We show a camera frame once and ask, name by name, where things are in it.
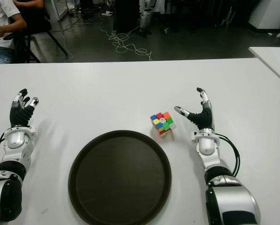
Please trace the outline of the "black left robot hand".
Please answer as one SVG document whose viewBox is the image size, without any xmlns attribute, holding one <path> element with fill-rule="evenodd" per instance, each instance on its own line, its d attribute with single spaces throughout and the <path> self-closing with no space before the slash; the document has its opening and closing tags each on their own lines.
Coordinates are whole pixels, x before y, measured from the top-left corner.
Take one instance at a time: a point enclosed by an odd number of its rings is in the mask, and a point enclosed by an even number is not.
<svg viewBox="0 0 280 225">
<path fill-rule="evenodd" d="M 29 121 L 39 104 L 39 99 L 37 97 L 30 99 L 27 95 L 27 89 L 22 89 L 15 95 L 9 115 L 11 127 L 29 127 Z"/>
</svg>

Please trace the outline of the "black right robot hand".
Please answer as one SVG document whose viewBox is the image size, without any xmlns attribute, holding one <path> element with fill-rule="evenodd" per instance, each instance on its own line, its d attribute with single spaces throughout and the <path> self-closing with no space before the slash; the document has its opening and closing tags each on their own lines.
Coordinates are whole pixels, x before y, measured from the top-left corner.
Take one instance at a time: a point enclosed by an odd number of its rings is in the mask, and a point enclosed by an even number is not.
<svg viewBox="0 0 280 225">
<path fill-rule="evenodd" d="M 206 91 L 202 88 L 197 87 L 197 91 L 202 98 L 201 106 L 202 111 L 200 113 L 192 113 L 180 106 L 175 106 L 174 110 L 186 117 L 192 123 L 194 123 L 199 130 L 201 129 L 211 129 L 215 130 L 214 122 L 213 122 L 213 112 L 211 102 L 206 94 Z"/>
</svg>

